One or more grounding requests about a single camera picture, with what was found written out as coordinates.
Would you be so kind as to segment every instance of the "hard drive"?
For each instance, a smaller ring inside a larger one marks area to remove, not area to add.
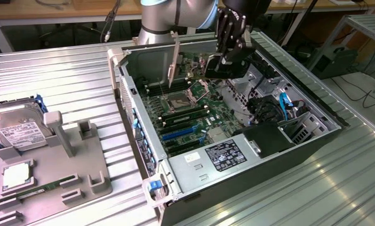
[[[47,144],[54,132],[43,124],[42,101],[27,98],[0,103],[0,148],[27,151]]]

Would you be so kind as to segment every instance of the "warning label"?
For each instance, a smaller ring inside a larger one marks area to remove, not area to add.
[[[3,128],[0,134],[15,148],[45,142],[43,132],[35,122]]]
[[[219,172],[247,161],[234,140],[206,148],[206,152]]]

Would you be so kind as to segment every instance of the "workbench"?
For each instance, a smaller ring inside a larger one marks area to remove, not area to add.
[[[375,0],[366,0],[369,4],[367,14],[375,10]],[[303,4],[297,4],[294,13],[298,13],[297,19],[293,23],[291,29],[283,41],[283,45],[289,42],[293,33],[302,21],[305,11],[309,8],[311,0]],[[271,2],[267,14],[290,13],[293,6],[287,3]],[[66,24],[105,21],[107,13],[111,9],[91,9],[75,10],[70,4],[63,6],[65,10],[58,10],[49,6],[39,5],[35,0],[11,0],[11,4],[0,4],[0,50],[3,53],[13,52],[11,43],[2,31],[3,26],[11,25],[33,25],[33,24]],[[357,11],[359,6],[346,5],[337,6],[329,0],[319,0],[313,12],[330,11]],[[122,5],[118,10],[117,20],[137,20],[142,19],[142,5],[139,0],[122,0]],[[195,33],[194,28],[189,28],[189,34]]]
[[[214,34],[182,36],[182,40]],[[178,226],[375,225],[375,125],[262,33],[253,38],[350,127],[310,159]],[[107,50],[131,41],[0,55],[0,101],[39,93],[65,129],[90,119],[98,126],[114,192],[43,219],[46,226],[155,226],[142,178],[111,90]]]

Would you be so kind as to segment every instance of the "metal slotted work surface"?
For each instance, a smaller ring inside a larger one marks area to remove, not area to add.
[[[346,18],[349,25],[375,40],[375,14],[351,15]]]
[[[254,38],[339,112],[351,128],[302,165],[179,225],[375,225],[374,130],[267,37],[255,33]],[[49,110],[63,111],[65,128],[74,127],[82,119],[97,123],[106,152],[114,192],[49,217],[41,222],[43,225],[158,224],[145,200],[107,72],[107,49],[130,45],[131,42],[121,42],[0,57],[0,100],[38,92]]]
[[[282,48],[253,37],[351,127],[303,164],[178,225],[375,225],[375,129]]]

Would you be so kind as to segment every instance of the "wooden table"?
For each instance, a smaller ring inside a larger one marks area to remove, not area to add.
[[[375,0],[366,0],[369,3],[369,11],[371,13],[375,9]],[[293,31],[303,18],[305,11],[309,8],[311,0],[305,4],[297,4],[294,13],[298,13],[293,27],[289,31],[285,43],[290,40]],[[49,6],[39,5],[35,0],[11,0],[11,4],[0,4],[0,28],[11,25],[31,25],[31,24],[66,24],[105,21],[106,15],[111,9],[91,9],[75,10],[70,4],[65,6],[63,10],[58,10]],[[271,2],[267,14],[290,13],[293,5],[287,3]],[[319,0],[313,12],[321,11],[353,11],[359,10],[358,5],[337,6],[329,0]],[[118,10],[117,20],[135,20],[142,18],[141,0],[122,0],[122,5]],[[189,33],[194,33],[195,29],[190,28]],[[5,37],[0,29],[0,50],[2,52],[13,52],[11,44]]]

